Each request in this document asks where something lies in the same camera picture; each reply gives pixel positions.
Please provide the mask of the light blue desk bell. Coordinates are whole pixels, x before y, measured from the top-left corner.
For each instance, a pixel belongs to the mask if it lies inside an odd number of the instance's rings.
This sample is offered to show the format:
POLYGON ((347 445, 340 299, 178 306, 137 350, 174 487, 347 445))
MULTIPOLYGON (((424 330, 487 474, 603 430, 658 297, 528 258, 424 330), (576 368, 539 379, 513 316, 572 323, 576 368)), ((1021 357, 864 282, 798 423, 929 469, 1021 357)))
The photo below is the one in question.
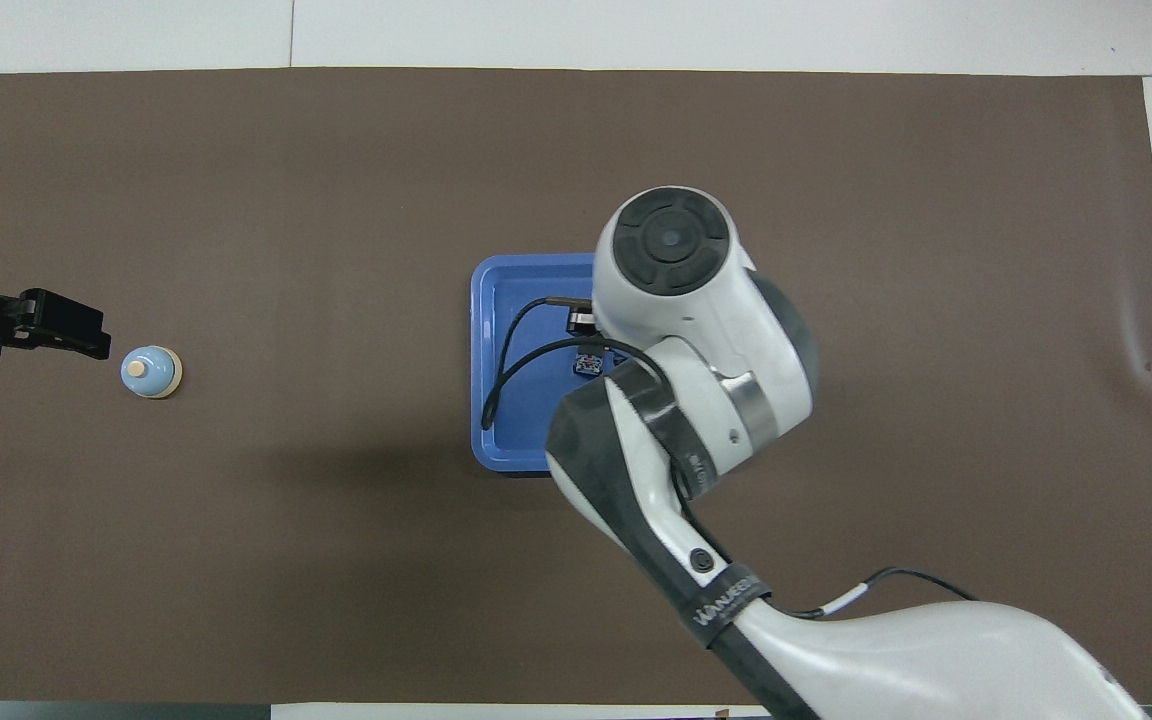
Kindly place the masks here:
POLYGON ((123 386, 138 397, 168 397, 177 391, 183 376, 179 354, 160 344, 132 348, 120 365, 123 386))

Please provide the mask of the blue plastic tray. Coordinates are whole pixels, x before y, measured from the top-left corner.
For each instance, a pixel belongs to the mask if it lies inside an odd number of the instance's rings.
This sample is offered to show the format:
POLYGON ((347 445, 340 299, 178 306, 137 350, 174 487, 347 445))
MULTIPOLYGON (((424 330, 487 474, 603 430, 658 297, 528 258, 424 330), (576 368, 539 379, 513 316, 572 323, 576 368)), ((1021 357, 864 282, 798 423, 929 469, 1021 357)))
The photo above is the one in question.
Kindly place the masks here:
POLYGON ((566 340, 568 306, 540 305, 520 316, 532 300, 590 300, 593 252, 495 255, 476 266, 468 283, 468 374, 470 447, 480 464, 498 473, 544 477, 545 439, 558 402, 589 382, 573 374, 577 347, 558 348, 522 367, 500 396, 492 429, 482 410, 500 367, 536 347, 566 340))

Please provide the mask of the brown table mat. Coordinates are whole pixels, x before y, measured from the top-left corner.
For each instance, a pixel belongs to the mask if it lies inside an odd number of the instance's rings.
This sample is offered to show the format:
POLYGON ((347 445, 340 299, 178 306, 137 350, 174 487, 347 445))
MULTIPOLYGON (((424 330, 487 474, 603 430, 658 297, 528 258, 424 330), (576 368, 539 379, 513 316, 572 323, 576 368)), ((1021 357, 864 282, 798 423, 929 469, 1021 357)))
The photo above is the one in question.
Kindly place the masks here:
POLYGON ((548 479, 468 439, 468 282, 702 188, 820 346, 700 498, 774 601, 914 566, 1152 703, 1152 152, 1135 77, 0 74, 0 700, 749 694, 548 479), (145 344, 168 397, 120 378, 145 344))

